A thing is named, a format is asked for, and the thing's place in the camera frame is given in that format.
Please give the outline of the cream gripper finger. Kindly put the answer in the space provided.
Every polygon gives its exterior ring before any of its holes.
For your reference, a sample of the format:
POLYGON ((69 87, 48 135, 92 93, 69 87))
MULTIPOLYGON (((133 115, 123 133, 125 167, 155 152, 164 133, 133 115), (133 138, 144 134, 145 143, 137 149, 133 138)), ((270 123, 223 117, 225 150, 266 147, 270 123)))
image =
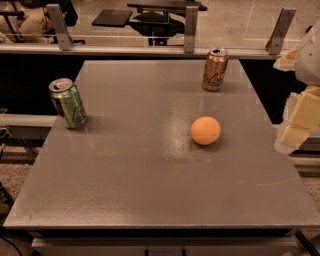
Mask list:
POLYGON ((274 148, 278 153, 291 154, 320 126, 320 88, 308 86, 301 93, 292 92, 282 117, 274 148))
POLYGON ((296 55, 299 46, 292 47, 286 54, 276 60, 273 67, 279 71, 294 71, 296 65, 296 55))

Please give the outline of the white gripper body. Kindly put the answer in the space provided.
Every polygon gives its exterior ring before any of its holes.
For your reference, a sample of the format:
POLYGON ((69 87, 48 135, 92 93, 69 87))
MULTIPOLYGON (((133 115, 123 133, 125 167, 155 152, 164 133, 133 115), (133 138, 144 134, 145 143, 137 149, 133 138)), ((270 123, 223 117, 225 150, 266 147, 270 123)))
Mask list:
POLYGON ((295 76, 307 85, 320 86, 320 19, 300 42, 296 54, 295 76))

